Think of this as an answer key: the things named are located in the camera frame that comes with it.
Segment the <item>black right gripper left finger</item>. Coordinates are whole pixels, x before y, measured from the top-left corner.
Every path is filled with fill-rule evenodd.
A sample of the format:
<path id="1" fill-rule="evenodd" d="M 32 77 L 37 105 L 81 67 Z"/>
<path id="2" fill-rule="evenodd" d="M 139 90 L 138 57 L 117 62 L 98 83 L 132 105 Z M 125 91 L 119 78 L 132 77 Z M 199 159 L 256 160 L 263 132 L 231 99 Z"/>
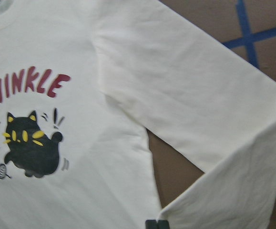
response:
<path id="1" fill-rule="evenodd" d="M 148 219 L 145 221 L 146 229 L 157 229 L 157 221 L 155 219 Z"/>

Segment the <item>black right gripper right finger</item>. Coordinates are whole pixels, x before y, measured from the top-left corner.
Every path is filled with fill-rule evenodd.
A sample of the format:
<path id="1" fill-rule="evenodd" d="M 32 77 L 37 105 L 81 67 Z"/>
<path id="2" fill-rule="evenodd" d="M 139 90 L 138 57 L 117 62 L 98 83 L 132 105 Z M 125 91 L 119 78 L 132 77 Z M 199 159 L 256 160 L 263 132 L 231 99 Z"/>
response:
<path id="1" fill-rule="evenodd" d="M 158 220 L 157 228 L 158 229 L 170 229 L 169 222 L 167 220 Z"/>

